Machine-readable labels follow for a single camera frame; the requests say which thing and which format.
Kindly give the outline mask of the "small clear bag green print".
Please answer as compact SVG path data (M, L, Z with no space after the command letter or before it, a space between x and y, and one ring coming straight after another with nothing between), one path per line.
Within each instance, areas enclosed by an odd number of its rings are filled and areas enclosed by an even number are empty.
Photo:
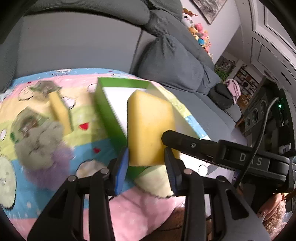
M62 87L51 80L40 80L30 90L34 93L34 98L40 101L48 101L51 92L60 91Z

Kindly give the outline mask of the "pink cloth on sofa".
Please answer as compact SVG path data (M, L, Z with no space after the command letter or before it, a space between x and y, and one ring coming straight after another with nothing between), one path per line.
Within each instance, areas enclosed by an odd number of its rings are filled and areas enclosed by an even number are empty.
M224 81L224 84L227 86L227 89L232 95L233 103L236 104L241 96L241 90L238 82L235 79L227 79Z

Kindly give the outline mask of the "grey green cloth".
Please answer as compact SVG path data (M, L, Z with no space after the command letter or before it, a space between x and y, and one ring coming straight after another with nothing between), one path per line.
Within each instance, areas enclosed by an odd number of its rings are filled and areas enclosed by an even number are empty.
M21 165L29 170L48 169L53 165L52 154L63 139L63 126L57 121L45 121L29 130L29 136L15 143Z

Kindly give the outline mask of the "colourful cartoon blanket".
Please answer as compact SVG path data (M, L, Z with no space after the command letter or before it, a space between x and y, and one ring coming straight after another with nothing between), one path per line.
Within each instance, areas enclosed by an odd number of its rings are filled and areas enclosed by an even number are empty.
M64 138L73 156L68 165L69 174L74 174L87 160L108 163L116 157L116 151L99 114L95 112L93 93L99 77L132 78L132 75L108 69L49 71L15 79L1 99L1 156L11 161L16 172L16 202L13 209L6 211L6 216L23 238L27 238L54 192L41 189L27 180L16 158L10 137L11 125L26 107L49 115L49 104L36 100L31 88L40 80L51 80L61 87L73 118L74 131ZM110 205L115 238L141 240L160 227L167 232L178 232L182 227L184 202L183 197L153 197L126 180L123 193Z

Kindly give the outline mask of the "yellow sponge green scrub pad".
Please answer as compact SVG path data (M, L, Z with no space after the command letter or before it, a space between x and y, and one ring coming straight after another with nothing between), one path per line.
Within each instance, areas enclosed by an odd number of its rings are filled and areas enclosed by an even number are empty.
M66 106L62 101L62 98L58 91L49 93L48 95L50 107L56 120L63 126L63 135L66 136L73 132L72 116Z

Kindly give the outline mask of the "black cushion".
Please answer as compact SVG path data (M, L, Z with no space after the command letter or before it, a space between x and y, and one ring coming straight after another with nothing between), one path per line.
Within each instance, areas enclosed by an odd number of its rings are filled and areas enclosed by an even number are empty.
M216 84L208 93L208 97L221 109L229 109L233 104L233 96L223 83Z

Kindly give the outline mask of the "grey cushion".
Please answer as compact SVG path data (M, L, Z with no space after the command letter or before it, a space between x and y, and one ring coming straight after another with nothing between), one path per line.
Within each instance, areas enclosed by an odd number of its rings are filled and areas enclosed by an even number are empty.
M221 82L209 66L167 34L158 36L149 45L137 68L137 76L173 89L204 95Z

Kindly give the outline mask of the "green white cardboard box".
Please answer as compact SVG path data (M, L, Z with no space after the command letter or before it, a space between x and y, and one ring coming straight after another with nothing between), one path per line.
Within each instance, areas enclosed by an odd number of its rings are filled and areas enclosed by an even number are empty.
M185 105L159 83L132 78L99 77L94 94L96 109L116 152L119 153L123 146L128 145L127 103L137 90L170 103L175 120L173 130L200 140L210 139Z

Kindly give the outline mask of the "framed picture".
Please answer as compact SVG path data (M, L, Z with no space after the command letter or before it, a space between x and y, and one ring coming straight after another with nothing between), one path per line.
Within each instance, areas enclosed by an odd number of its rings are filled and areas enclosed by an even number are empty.
M213 23L227 0L192 0L191 2L210 25Z

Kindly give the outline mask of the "plush toys pile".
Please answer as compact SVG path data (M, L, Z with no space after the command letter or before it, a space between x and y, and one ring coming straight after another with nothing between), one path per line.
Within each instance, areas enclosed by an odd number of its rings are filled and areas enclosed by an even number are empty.
M210 37L207 30L204 30L201 23L195 24L192 17L198 16L192 11L183 8L181 22L187 27L189 32L196 39L198 44L207 52L209 57L213 59L213 55L209 52L211 47Z

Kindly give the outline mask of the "grey sofa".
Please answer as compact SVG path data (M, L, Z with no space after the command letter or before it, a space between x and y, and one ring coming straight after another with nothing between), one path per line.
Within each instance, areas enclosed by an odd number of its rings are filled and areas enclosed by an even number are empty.
M180 1L1 1L1 91L16 77L59 68L108 68L137 75L149 45L175 37L200 62L214 62L182 19ZM235 115L207 95L167 87L213 136Z

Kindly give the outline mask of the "large yellow sponge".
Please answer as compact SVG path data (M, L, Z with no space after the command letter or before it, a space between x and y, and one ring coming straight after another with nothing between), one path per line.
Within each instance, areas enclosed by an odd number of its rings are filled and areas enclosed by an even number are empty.
M162 135L175 129L175 117L170 102L136 90L127 101L129 165L163 165L166 147L162 142Z

